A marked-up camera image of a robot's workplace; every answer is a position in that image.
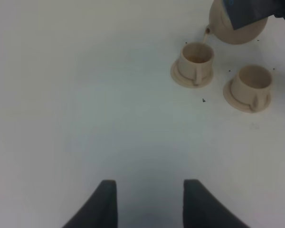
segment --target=white table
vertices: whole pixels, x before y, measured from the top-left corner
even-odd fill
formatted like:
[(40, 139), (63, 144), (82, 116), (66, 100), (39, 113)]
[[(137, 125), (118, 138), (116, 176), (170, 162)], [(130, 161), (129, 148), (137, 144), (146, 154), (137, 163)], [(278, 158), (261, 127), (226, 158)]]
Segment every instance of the white table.
[[(285, 21), (241, 46), (210, 37), (214, 80), (186, 89), (170, 66), (211, 3), (0, 0), (0, 228), (60, 228), (103, 179), (121, 228), (182, 227), (184, 179), (251, 227), (285, 228)], [(274, 76), (259, 114), (222, 92), (251, 63)]]

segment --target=ceramic cup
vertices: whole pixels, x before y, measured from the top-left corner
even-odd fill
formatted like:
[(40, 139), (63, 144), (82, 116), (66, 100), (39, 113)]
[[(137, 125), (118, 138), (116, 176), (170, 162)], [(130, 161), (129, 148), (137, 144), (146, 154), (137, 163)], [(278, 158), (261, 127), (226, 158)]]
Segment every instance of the ceramic cup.
[(267, 108), (270, 103), (271, 87), (270, 72), (261, 66), (249, 65), (236, 74), (228, 89), (239, 105), (244, 104), (252, 112), (259, 112)]
[(210, 83), (214, 52), (204, 43), (194, 42), (184, 46), (179, 59), (171, 69), (172, 78), (185, 87), (203, 87)]

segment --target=saucer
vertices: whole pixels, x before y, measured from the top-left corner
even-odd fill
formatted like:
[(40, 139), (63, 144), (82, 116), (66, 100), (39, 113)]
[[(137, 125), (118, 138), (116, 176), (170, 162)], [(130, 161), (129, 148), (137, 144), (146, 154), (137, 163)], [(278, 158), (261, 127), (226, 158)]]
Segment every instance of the saucer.
[(258, 111), (253, 111), (251, 110), (250, 106), (247, 105), (247, 104), (243, 104), (239, 101), (237, 101), (234, 96), (231, 94), (231, 85), (232, 85), (232, 81), (233, 80), (230, 80), (225, 86), (224, 86), (224, 97), (226, 99), (226, 101), (234, 108), (242, 111), (242, 112), (246, 112), (246, 113), (258, 113), (258, 112), (261, 112), (265, 109), (268, 108), (268, 106), (270, 105), (270, 102), (271, 102), (271, 95), (269, 94), (268, 97), (267, 97), (267, 102), (265, 104), (265, 106), (258, 110)]
[(202, 83), (200, 85), (194, 85), (193, 81), (184, 77), (183, 75), (180, 74), (178, 67), (177, 67), (177, 62), (175, 61), (173, 65), (171, 66), (170, 74), (172, 79), (179, 85), (187, 88), (202, 88), (207, 86), (213, 79), (213, 70), (211, 70), (211, 74), (204, 78)]

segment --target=cup rim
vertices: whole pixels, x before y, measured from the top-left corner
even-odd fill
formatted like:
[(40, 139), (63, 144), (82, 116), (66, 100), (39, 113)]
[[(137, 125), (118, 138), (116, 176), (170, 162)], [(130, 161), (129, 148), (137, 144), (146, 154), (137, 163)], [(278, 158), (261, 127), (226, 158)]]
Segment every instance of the cup rim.
[[(210, 58), (208, 61), (203, 62), (203, 63), (194, 63), (194, 62), (189, 61), (189, 60), (184, 56), (183, 51), (184, 51), (184, 49), (186, 48), (186, 46), (192, 45), (192, 44), (204, 45), (206, 48), (208, 48), (208, 49), (210, 50), (210, 52), (211, 52), (211, 58)], [(186, 61), (187, 63), (189, 63), (189, 64), (193, 64), (193, 65), (195, 65), (195, 64), (205, 64), (205, 63), (208, 63), (208, 62), (210, 62), (211, 60), (213, 60), (213, 58), (214, 58), (214, 51), (213, 51), (212, 47), (210, 47), (209, 45), (207, 45), (207, 44), (205, 44), (205, 43), (202, 43), (202, 42), (191, 42), (191, 43), (186, 44), (186, 45), (181, 49), (180, 55), (181, 55), (181, 57), (182, 57), (183, 59), (185, 59), (185, 61)]]
[[(247, 67), (258, 67), (258, 68), (261, 68), (262, 70), (266, 71), (268, 76), (270, 77), (270, 84), (264, 88), (254, 88), (254, 87), (251, 87), (249, 85), (247, 85), (246, 83), (244, 83), (240, 77), (240, 73), (243, 69), (247, 68)], [(245, 87), (249, 88), (249, 89), (253, 89), (253, 90), (257, 90), (257, 91), (260, 91), (260, 90), (266, 90), (268, 88), (270, 88), (272, 86), (272, 82), (273, 82), (273, 78), (272, 78), (272, 74), (269, 72), (269, 70), (267, 70), (265, 67), (262, 67), (260, 65), (257, 65), (257, 64), (249, 64), (249, 65), (246, 65), (244, 67), (242, 67), (238, 72), (237, 72), (237, 75), (236, 77), (238, 77), (238, 80), (239, 82), (244, 85)]]

